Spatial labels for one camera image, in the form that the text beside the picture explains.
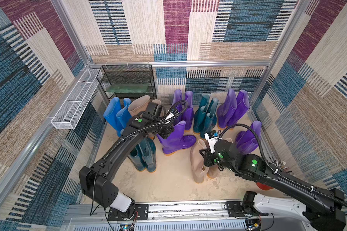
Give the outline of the blue rain boot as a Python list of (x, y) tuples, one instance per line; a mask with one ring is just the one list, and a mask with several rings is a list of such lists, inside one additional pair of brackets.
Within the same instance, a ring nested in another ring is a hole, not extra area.
[(115, 129), (117, 135), (120, 136), (120, 132), (123, 129), (122, 124), (117, 119), (117, 113), (121, 110), (121, 104), (119, 97), (114, 97), (108, 104), (103, 117), (105, 120)]
[(117, 112), (116, 118), (117, 118), (117, 121), (121, 124), (121, 126), (125, 128), (127, 126), (128, 121), (132, 117), (128, 111), (128, 108), (131, 104), (131, 99), (124, 98), (123, 103), (124, 103), (124, 107)]

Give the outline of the large teal rain boot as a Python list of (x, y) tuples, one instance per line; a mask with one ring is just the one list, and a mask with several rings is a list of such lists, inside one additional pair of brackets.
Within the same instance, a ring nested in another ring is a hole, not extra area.
[(138, 144), (143, 166), (148, 172), (153, 173), (156, 170), (156, 146), (152, 139), (145, 138)]

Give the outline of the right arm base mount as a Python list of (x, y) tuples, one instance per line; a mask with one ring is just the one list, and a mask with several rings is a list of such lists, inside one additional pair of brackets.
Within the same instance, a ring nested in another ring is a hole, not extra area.
[(269, 213), (261, 213), (254, 206), (256, 192), (247, 191), (243, 200), (227, 201), (224, 204), (224, 209), (228, 212), (229, 217), (258, 217), (268, 216)]

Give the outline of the beige tall rain boot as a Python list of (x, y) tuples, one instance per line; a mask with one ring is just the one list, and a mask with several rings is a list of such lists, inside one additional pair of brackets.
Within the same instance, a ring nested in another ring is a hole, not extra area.
[(131, 116), (137, 115), (141, 111), (145, 111), (147, 108), (148, 103), (150, 102), (150, 96), (144, 95), (133, 102), (128, 107), (128, 112)]

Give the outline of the purple short rain boot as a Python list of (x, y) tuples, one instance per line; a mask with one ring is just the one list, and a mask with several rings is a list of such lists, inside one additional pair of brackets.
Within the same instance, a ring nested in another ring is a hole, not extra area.
[(166, 156), (169, 156), (178, 150), (191, 148), (196, 143), (197, 139), (194, 135), (184, 135), (185, 126), (185, 120), (178, 122), (173, 127), (174, 131), (167, 139), (163, 139), (161, 135), (157, 134), (157, 138), (163, 147), (163, 153)]

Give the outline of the beige short rain boot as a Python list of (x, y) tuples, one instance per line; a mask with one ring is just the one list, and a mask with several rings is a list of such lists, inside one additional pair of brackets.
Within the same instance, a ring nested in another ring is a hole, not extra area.
[(199, 139), (190, 150), (191, 172), (196, 183), (202, 183), (209, 171), (209, 167), (204, 165), (204, 159), (200, 150), (207, 149), (204, 140)]

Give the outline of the slim teal rain boot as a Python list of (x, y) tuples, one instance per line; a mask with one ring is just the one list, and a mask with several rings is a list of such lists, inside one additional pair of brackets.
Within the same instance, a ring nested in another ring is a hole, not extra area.
[(142, 154), (140, 152), (140, 149), (138, 147), (135, 147), (130, 154), (128, 155), (128, 158), (133, 163), (134, 167), (138, 171), (144, 171), (146, 169), (146, 165), (143, 161)]

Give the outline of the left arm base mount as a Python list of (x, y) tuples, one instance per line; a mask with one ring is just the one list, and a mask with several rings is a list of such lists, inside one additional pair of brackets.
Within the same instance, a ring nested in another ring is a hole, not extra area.
[(132, 200), (131, 205), (125, 212), (121, 212), (115, 208), (111, 208), (108, 212), (108, 221), (132, 221), (136, 220), (147, 220), (149, 212), (149, 204), (136, 204), (135, 200)]

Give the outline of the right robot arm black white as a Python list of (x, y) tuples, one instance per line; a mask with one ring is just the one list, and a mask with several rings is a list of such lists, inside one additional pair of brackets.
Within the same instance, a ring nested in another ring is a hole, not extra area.
[(241, 153), (236, 145), (224, 140), (222, 134), (210, 131), (205, 139), (210, 147), (200, 150), (204, 165), (228, 169), (244, 180), (275, 188), (306, 206), (302, 216), (318, 231), (342, 231), (346, 226), (347, 208), (344, 193), (339, 189), (323, 189), (298, 179), (267, 161), (259, 145), (260, 156)]

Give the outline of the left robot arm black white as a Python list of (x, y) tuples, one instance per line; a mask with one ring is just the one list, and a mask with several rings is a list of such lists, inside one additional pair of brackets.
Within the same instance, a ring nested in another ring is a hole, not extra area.
[(188, 105), (187, 101), (180, 100), (171, 106), (165, 116), (161, 116), (164, 107), (150, 102), (146, 111), (132, 116), (121, 137), (106, 154), (91, 167), (84, 166), (79, 171), (82, 193), (103, 208), (116, 209), (126, 218), (132, 218), (136, 214), (135, 201), (119, 192), (112, 180), (131, 151), (149, 133), (167, 138), (174, 131), (173, 121), (186, 111)]

